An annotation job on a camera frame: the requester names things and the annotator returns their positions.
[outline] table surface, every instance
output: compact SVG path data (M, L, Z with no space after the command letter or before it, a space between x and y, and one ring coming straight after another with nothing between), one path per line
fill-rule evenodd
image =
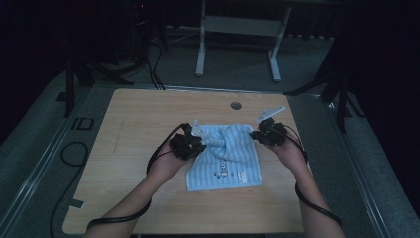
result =
M242 105L231 108L232 102ZM265 109L285 106L273 116L297 131L285 96L265 93L118 89L105 114L63 231L82 234L146 175L150 155L179 124L250 124ZM186 191L189 161L153 197L134 233L211 234L302 232L292 173L276 155L256 142L262 186Z

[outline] small round object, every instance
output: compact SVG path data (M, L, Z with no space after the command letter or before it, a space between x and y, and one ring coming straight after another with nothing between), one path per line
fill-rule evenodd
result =
M242 105L239 102L232 102L231 103L231 108L234 109L234 110L241 110Z

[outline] light blue towel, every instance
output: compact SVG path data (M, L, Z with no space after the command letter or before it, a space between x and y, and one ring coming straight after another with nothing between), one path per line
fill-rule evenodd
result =
M251 125L201 125L206 149L187 172L188 191L262 185Z

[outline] hand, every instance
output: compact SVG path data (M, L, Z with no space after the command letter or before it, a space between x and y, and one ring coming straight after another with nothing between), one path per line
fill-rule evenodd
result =
M163 145L157 156L158 158L152 163L148 173L148 177L156 179L157 182L165 183L171 180L179 169L187 163L187 161L175 156L169 142Z
M294 174L299 173L302 169L307 169L305 158L300 149L290 139L300 145L295 136L287 132L287 136L282 146L267 146L271 149L281 162L289 168Z

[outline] black cable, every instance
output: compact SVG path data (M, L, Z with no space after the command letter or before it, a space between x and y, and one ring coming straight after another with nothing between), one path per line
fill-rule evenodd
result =
M159 48L159 54L157 57L157 61L155 62L155 65L152 67L151 62L149 60L149 58L146 58L146 63L148 65L149 68L149 77L151 78L151 82L154 85L156 90L166 90L163 82L161 81L161 78L157 75L157 67L158 67L158 63L160 61L160 58L163 54L163 49L161 48L160 45L156 44L156 43L151 43L154 46L157 46Z
M321 214L330 217L331 219L333 219L334 221L336 221L340 227L342 227L342 221L341 219L336 216L334 213L332 213L329 210L326 210L320 206L315 205L314 203L310 202L308 199L306 199L306 197L302 194L302 192L299 190L299 187L297 186L297 184L294 187L295 191L296 191L296 195L297 197L299 197L299 199L305 203L307 206L309 206L310 208L320 212Z
M275 133L277 133L277 134L279 134L281 136L284 136L286 139L290 140L301 151L303 157L305 158L306 163L308 163L307 153L303 149L303 147L301 146L302 143L301 143L301 140L300 140L299 136L297 135L296 131L294 131L289 126L286 126L286 125L283 125L283 126L286 127L286 128L288 128L288 129L290 129L295 134L298 142L296 142L293 138L291 138L291 137L289 137L287 135L284 135L283 133L281 133L281 132L279 132L279 131L277 131L277 130L275 130L273 128L268 127L267 129L269 129L269 130L271 130L271 131L273 131L273 132L275 132ZM330 217L331 219L333 219L334 221L336 221L340 225L340 227L342 226L342 221L341 221L341 219L337 215L335 215L331 211L328 211L328 210L326 210L326 209L324 209L324 208L322 208L322 207L320 207L318 205L315 205L314 203L312 203L308 199L306 199L306 197L299 190L299 187L297 186L297 183L295 185L295 191L296 191L297 197L299 197L299 199L303 203L305 203L307 206L309 206L310 208L312 208L312 209L320 212L323 215L326 215L326 216Z
M84 149L84 157L83 157L83 163L82 164L73 164L70 163L69 161L67 161L64 157L64 152L65 150L67 150L69 147L74 146L74 145L81 145ZM87 159L89 157L89 150L87 149L87 146L82 143L82 142L72 142L68 145L66 145L64 148L62 148L61 152L60 152L60 157L61 160L68 166L71 167L79 167L79 170L77 171L77 174L73 177L73 179L71 180L71 182L68 184L67 188L65 189L64 193L62 194L61 198L58 200L58 202L56 203L53 211L52 211L52 215L50 217L50 235L52 238L55 237L54 231L53 231L53 224L54 224L54 218L55 218L55 214L58 211L58 207L59 205L62 203L62 201L64 200L65 195L68 193L68 191L70 190L71 186L73 185L74 181L79 177L81 171L83 170L84 166L86 166L87 163Z
M168 153L170 153L170 152L172 152L172 151L169 151L169 152L165 152L165 153L163 153L163 154L161 154L161 155L158 155L157 156L157 154L160 152L160 150L161 150L161 148L163 147L163 145L164 144L166 144L167 143L167 141L169 141L169 139L173 136L173 134L175 134L176 133L176 131L178 131L182 126L183 126L184 124L181 124L181 125L179 125L179 126L177 126L170 134L169 134L169 136L163 141L163 143L159 146L159 147L157 147L157 149L155 150L155 152L152 154L152 156L151 156L151 158L149 159L149 161L148 161L148 166L147 166L147 168L146 168L146 175L148 174L148 172L149 172L149 169L151 168L151 166L152 166L152 163L157 159L157 158L159 158L159 157L161 157L161 156L163 156L163 155L166 155L166 154L168 154ZM140 216L142 216L143 214L145 214L145 212L146 211L148 211L148 209L149 209L149 207L151 206L151 203L152 203L152 200L150 199L149 200L149 202L146 204L146 206L145 207L143 207L140 211L138 211L138 212L136 212L136 213L134 213L134 214L132 214L132 215L128 215L128 216L121 216L121 217L110 217L110 218L98 218L98 219L94 219L94 220L91 220L89 223L88 223L88 225L87 225L87 229L86 230L88 230L88 229L90 229L92 226L94 226L94 225L98 225L98 224L109 224L109 223L121 223L121 222L127 222L127 221L131 221L131 220L134 220L134 219L137 219L137 218L139 218Z

